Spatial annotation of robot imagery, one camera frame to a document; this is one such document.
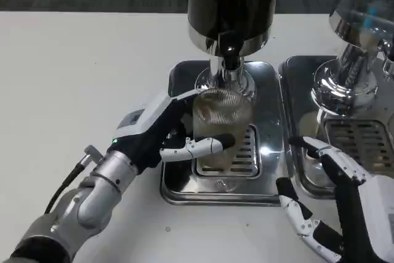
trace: white countertop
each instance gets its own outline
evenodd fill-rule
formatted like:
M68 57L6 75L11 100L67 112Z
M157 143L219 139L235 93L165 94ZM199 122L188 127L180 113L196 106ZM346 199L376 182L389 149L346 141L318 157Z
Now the white countertop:
M275 15L268 44L250 59L277 69L293 55L333 55L340 44L327 15ZM0 49L1 260L85 146L104 152L123 116L167 88L173 66L207 55L192 45L182 14L1 12ZM173 206L159 180L159 168L136 178L75 262L323 262L281 208ZM339 228L333 201L301 199Z

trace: metal grate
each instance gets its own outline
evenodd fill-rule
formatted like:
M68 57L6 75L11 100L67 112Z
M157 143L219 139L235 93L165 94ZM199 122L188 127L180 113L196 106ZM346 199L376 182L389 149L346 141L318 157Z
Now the metal grate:
M394 151L384 125L372 120L326 121L331 145L336 146L373 174L394 177Z
M259 175L260 162L256 154L255 130L249 126L243 145L228 170L202 167L196 161L196 173L204 177L255 177Z

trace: espresso machine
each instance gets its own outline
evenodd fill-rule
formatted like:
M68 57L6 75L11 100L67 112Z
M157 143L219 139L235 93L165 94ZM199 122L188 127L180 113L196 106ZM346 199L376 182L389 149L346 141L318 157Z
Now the espresso machine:
M329 24L344 41L337 57L291 57L279 69L287 133L329 142L370 173L393 177L394 0L338 0ZM289 149L305 192L332 197L321 163Z
M164 163L161 194L172 204L279 205L275 180L283 173L283 111L279 79L271 65L245 61L268 41L276 0L189 0L193 44L208 60L184 61L169 78L169 95L224 88L247 97L253 120L229 169L197 161ZM191 112L170 135L192 136Z

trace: stainless steel drip tray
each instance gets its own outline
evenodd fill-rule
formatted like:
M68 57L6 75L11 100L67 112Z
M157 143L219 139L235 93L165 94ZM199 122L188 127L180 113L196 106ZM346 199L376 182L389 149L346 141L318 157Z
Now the stainless steel drip tray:
M194 174L200 178L255 179L261 172L261 163L257 156L254 127L249 126L246 130L242 146L228 169L204 167L198 161L193 161L191 166Z
M291 57L281 65L288 135L317 137L345 151L369 172L394 177L394 84L384 81L378 60L372 70L379 88L371 104L351 117L328 115L313 103L310 91L315 71L330 59L334 57ZM294 147L291 156L287 160L289 165L294 164L301 187L315 198L332 197L334 186L321 163Z
M187 61L171 72L170 95L194 88L208 61ZM275 181L286 165L283 149L281 97L278 76L267 63L248 62L246 71L257 85L256 119L229 170L203 168L195 161L163 164L161 194L172 204L278 206ZM186 130L191 130L191 123Z

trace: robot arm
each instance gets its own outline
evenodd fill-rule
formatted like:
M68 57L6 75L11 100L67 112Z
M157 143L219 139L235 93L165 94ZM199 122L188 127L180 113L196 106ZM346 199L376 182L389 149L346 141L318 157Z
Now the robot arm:
M162 161L189 160L217 153L233 146L234 137L223 134L193 140L186 137L184 147L163 147L167 135L191 110L199 92L193 90L174 98L162 94L146 109L127 115L105 156L88 147L46 213L32 223L7 262L71 262L85 241L108 225L123 193L146 168L154 168ZM50 211L56 197L91 161L96 163L95 169L78 188L64 194Z
M291 145L320 159L336 185L340 236L298 201L291 181L276 181L282 207L301 239L328 262L394 262L394 179L372 176L342 150L310 137L291 137Z

